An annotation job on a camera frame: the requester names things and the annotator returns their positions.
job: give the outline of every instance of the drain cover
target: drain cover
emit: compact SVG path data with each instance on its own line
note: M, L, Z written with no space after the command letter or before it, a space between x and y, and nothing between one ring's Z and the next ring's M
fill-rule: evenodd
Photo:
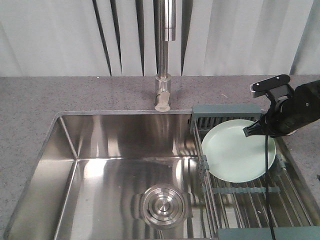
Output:
M184 197L172 185L150 187L143 194L140 204L144 221L158 229L173 228L185 217Z

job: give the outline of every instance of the speckled countertop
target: speckled countertop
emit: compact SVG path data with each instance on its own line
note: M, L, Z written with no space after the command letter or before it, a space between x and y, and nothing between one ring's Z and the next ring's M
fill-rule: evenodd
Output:
M197 104L255 103L249 84L268 76L173 77L171 108ZM292 87L320 79L296 75ZM60 111L152 110L153 77L2 77L0 78L0 239L56 113ZM297 167L320 206L320 120L284 138Z

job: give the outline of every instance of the sink basin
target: sink basin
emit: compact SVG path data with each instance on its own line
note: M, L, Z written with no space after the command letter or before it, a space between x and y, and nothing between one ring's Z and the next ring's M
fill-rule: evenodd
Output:
M191 114L62 115L9 240L209 238Z
M235 229L263 232L269 227L264 177L244 183L217 179L201 150L212 127L254 120L260 109L252 115L252 105L212 105L208 116L206 108L198 115L195 109L193 115L185 110L58 114L5 238L218 239ZM318 206L284 142L277 139L276 146L280 157L270 168L276 231L292 234L299 227L320 233Z

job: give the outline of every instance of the faucet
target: faucet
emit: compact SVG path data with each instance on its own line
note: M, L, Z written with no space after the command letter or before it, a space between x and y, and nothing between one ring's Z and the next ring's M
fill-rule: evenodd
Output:
M168 74L168 42L176 40L176 0L158 1L158 74L155 76L154 108L170 108L171 75Z

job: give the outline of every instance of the dish rack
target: dish rack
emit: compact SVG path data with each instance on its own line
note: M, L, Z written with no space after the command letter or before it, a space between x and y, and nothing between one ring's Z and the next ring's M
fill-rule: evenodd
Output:
M190 132L194 137L211 236L216 238L219 231L226 229L268 228L264 176L244 183L220 180L210 174L201 147L203 137L213 127L233 119L254 121L261 116L261 109L255 104L216 104L196 105L192 110ZM320 225L319 209L308 200L295 170L280 151L280 143L282 140L276 139L277 154L270 168L270 211L274 227Z

